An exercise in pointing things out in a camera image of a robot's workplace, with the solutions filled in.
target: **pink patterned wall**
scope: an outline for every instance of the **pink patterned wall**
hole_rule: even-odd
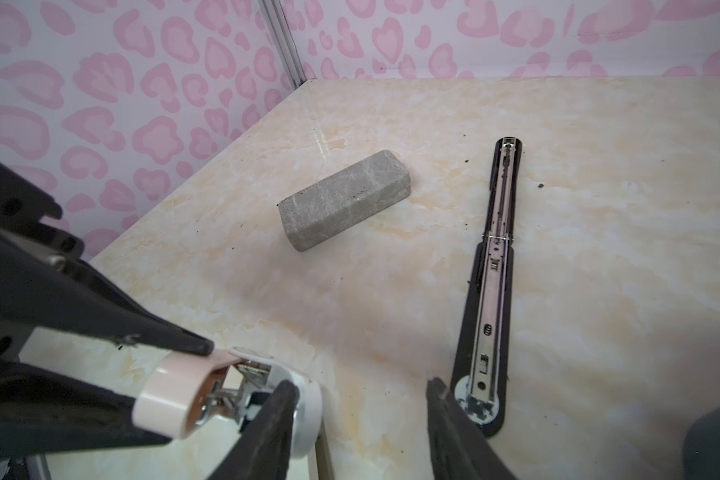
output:
[[[0,162],[86,258],[290,93],[257,5],[0,2]]]
[[[720,0],[282,0],[308,78],[720,75]]]

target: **gray stone block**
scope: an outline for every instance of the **gray stone block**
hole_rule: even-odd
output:
[[[279,203],[282,227],[303,252],[411,194],[408,170],[382,150]]]

